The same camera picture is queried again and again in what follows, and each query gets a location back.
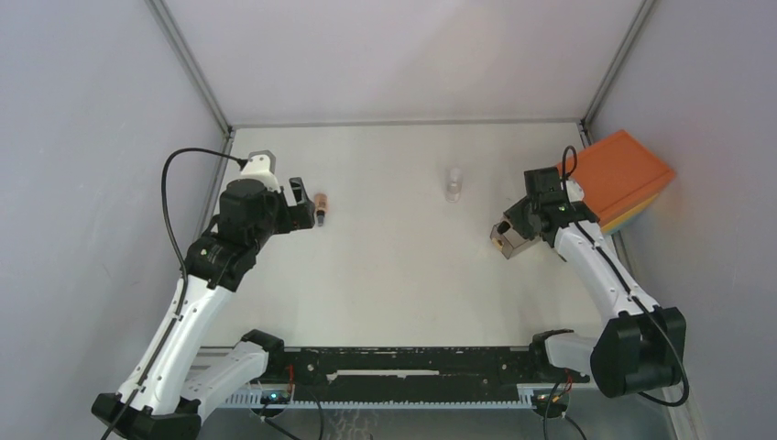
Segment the orange clear drawer organizer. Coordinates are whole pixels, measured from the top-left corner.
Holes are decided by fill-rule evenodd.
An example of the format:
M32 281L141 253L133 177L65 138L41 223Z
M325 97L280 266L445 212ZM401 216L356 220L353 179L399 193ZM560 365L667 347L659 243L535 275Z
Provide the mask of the orange clear drawer organizer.
M605 235L646 209L676 177L674 169L625 130L552 167L559 170L571 201L583 201L598 216ZM514 231L503 233L502 220L503 215L490 239L506 259L541 240L524 240Z

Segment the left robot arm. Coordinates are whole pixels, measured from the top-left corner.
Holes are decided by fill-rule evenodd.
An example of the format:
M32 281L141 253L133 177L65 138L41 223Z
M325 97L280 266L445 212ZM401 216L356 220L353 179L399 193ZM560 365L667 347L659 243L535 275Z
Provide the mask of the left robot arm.
M282 339L260 330L244 334L218 363L189 379L203 337L277 235L311 229L314 203L302 178L289 180L295 203L270 185L270 171L243 170L220 195L219 213L187 252L181 276L157 333L138 366L114 393L99 394L93 415L102 435L123 439L195 439L204 422L251 380L290 379Z

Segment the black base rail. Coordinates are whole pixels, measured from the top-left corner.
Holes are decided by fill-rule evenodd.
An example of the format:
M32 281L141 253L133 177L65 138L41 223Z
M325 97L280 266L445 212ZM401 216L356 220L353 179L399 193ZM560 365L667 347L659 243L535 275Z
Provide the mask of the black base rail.
M525 346L294 347L254 379L320 403L515 402L520 387L589 385L577 372L541 366Z

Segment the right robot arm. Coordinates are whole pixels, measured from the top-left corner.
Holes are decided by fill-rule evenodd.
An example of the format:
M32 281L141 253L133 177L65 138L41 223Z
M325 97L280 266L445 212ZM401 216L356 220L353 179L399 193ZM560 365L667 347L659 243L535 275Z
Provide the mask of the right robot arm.
M555 380L565 369L593 380L609 398L679 385L690 391L684 368L686 321L675 307L663 307L628 273L607 246L598 225L579 221L559 229L553 248L590 294L603 329L582 336L570 329L537 334L531 343L535 378Z

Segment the clear small bottle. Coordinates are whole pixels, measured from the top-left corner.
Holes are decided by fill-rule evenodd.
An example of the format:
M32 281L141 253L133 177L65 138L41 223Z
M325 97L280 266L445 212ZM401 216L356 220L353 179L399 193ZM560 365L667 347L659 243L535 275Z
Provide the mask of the clear small bottle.
M463 172L459 168L451 168L447 171L445 181L445 199L449 203L459 201L463 187Z

